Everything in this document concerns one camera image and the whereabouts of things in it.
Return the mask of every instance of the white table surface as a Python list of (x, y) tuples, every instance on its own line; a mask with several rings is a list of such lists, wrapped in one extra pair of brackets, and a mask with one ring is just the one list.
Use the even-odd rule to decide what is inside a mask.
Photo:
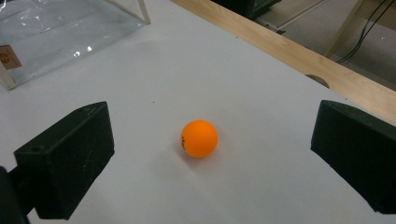
[[(349, 102), (172, 2), (147, 7), (151, 25), (0, 90), (0, 165), (10, 171), (18, 147), (107, 101), (116, 154), (67, 223), (395, 223), (310, 150), (319, 102)], [(179, 143), (193, 119), (219, 132), (203, 160)]]

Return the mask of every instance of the wooden board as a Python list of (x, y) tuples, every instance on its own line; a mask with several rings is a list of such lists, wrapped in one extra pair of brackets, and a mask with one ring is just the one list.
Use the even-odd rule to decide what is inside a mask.
[(310, 49), (261, 27), (209, 0), (173, 0), (176, 4), (246, 40), (305, 75), (323, 78), (330, 89), (373, 115), (396, 124), (396, 92)]
[(14, 80), (7, 72), (7, 69), (0, 62), (0, 84), (7, 90), (12, 90), (16, 87)]

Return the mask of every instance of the black block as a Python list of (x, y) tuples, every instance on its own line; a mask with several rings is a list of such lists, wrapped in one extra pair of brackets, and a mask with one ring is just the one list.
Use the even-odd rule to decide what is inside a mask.
[(396, 214), (396, 128), (353, 106), (322, 101), (311, 149), (376, 212)]
[(15, 151), (18, 168), (35, 179), (38, 215), (63, 219), (70, 218), (113, 154), (106, 102), (73, 111)]
[(0, 166), (0, 223), (1, 224), (28, 224), (22, 212), (20, 200), (8, 173)]

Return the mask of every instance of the label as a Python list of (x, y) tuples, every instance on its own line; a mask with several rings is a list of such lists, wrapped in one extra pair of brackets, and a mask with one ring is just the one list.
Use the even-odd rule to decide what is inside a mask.
[(10, 45), (0, 46), (0, 61), (6, 69), (22, 66), (20, 60)]

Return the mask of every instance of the cable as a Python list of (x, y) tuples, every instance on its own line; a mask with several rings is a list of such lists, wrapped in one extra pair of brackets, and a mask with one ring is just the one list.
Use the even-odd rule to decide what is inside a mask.
[(374, 10), (374, 12), (370, 15), (369, 19), (367, 20), (366, 24), (364, 25), (363, 29), (361, 30), (361, 35), (360, 35), (360, 39), (357, 43), (357, 45), (355, 46), (355, 48), (350, 51), (346, 56), (344, 56), (342, 59), (338, 60), (337, 63), (344, 63), (345, 61), (349, 60), (350, 58), (352, 58), (355, 53), (359, 50), (359, 48), (361, 47), (361, 43), (363, 42), (363, 40), (366, 38), (366, 36), (369, 34), (369, 32), (373, 29), (374, 25), (378, 22), (379, 19), (381, 19), (381, 17), (385, 14), (385, 12), (388, 11), (388, 9), (390, 8), (390, 6), (395, 2), (396, 0), (392, 0), (390, 2), (390, 4), (388, 4), (388, 6), (384, 9), (384, 11), (382, 11), (382, 13), (376, 18), (376, 20), (373, 22), (373, 24), (370, 26), (369, 30), (367, 32), (367, 26), (370, 22), (370, 20), (372, 19), (372, 17), (374, 16), (374, 14), (381, 8), (382, 5), (384, 5), (384, 3), (386, 2), (386, 0), (383, 0), (381, 2), (381, 4), (379, 4), (379, 6)]

